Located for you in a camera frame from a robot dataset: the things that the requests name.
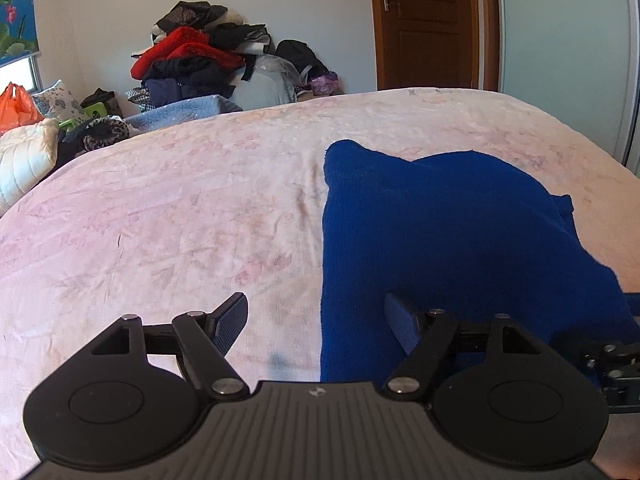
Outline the blue knit sweater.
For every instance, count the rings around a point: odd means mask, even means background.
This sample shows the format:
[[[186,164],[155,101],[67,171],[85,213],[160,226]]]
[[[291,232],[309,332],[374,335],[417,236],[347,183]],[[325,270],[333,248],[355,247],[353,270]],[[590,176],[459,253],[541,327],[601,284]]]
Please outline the blue knit sweater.
[[[326,151],[320,376],[382,384],[405,353],[384,315],[394,294],[465,322],[510,315],[551,344],[633,344],[614,272],[582,247],[570,196],[477,152],[406,160],[343,140]]]

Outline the pile of clothes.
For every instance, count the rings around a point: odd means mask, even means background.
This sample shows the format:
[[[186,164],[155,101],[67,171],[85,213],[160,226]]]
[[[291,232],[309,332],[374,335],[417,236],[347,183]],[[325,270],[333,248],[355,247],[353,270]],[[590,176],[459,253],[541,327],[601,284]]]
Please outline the pile of clothes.
[[[153,25],[151,45],[131,57],[137,85],[126,98],[142,112],[201,96],[256,110],[343,92],[306,42],[274,42],[265,24],[207,1],[178,2]]]

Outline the pink bed blanket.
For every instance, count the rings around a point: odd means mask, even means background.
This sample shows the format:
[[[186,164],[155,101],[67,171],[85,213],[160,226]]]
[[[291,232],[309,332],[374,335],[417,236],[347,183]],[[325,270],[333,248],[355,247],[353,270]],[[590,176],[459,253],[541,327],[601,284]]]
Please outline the pink bed blanket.
[[[319,377],[324,153],[478,151],[569,195],[580,241],[639,287],[639,181],[582,134],[500,93],[415,88],[224,114],[80,156],[1,220],[1,474],[37,457],[32,389],[121,315],[167,323],[234,292],[249,382]]]

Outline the dark patterned garment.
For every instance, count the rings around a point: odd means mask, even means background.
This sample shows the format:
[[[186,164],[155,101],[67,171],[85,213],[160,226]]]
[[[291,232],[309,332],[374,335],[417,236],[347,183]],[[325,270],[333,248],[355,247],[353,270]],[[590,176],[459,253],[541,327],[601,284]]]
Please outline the dark patterned garment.
[[[54,168],[68,164],[80,155],[108,148],[130,138],[126,122],[118,116],[97,117],[58,134],[58,158]]]

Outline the light blue towel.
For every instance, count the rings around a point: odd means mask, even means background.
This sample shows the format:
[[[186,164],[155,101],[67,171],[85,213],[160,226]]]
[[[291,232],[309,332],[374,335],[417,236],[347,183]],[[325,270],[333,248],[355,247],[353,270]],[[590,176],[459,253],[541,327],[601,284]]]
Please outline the light blue towel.
[[[222,96],[199,96],[153,108],[125,119],[132,136],[193,122],[194,120],[242,112],[242,108]]]

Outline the green box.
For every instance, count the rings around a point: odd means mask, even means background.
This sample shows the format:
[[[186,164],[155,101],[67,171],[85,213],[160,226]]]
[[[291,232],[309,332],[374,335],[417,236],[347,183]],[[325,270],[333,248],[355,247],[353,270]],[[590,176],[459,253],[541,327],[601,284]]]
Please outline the green box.
[[[67,119],[65,122],[61,122],[58,125],[58,130],[63,132],[70,131],[89,119],[106,117],[108,115],[107,108],[103,102],[97,102],[96,104],[86,107],[84,109],[84,113],[87,115],[85,119],[77,119],[77,118]]]

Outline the white quilt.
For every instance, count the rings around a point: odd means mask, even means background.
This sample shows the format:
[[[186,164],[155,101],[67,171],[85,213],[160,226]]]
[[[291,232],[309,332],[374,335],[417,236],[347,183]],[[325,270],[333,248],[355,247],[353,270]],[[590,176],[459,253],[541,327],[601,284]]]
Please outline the white quilt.
[[[58,122],[21,126],[1,136],[0,214],[32,190],[58,160]]]

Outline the floral pillow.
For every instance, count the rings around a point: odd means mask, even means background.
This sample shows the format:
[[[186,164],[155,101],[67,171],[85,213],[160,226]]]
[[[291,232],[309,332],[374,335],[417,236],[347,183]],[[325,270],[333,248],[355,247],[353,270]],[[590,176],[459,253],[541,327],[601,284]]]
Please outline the floral pillow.
[[[58,122],[77,120],[84,122],[88,115],[74,98],[64,81],[59,79],[47,89],[32,94],[37,110],[45,118],[55,119]]]

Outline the orange plastic bag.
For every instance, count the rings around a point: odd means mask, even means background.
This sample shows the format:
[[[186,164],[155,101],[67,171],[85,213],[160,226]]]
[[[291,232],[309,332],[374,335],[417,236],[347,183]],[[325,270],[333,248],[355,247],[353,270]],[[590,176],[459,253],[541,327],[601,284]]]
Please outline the orange plastic bag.
[[[43,116],[32,96],[19,84],[10,82],[0,96],[0,133],[41,122]]]

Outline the window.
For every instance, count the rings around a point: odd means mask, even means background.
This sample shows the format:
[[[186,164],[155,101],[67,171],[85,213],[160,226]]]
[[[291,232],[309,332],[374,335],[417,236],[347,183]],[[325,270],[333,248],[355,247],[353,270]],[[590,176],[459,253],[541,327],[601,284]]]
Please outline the window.
[[[1,90],[4,90],[9,84],[18,84],[30,94],[41,91],[43,83],[38,66],[40,58],[41,54],[35,53],[14,58],[9,62],[2,62],[0,67]]]

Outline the brown wooden door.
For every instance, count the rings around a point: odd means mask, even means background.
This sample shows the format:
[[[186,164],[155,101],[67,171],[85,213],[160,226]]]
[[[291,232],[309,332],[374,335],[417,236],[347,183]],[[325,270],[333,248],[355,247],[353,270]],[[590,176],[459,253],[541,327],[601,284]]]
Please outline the brown wooden door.
[[[372,0],[380,90],[499,89],[499,0]]]

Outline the lotus flower roller blind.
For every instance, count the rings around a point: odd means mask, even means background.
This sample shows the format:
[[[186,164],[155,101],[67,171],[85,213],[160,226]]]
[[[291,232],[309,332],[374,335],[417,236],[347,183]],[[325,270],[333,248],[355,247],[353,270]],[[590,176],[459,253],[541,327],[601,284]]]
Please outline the lotus flower roller blind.
[[[1,65],[39,51],[35,0],[0,0]]]

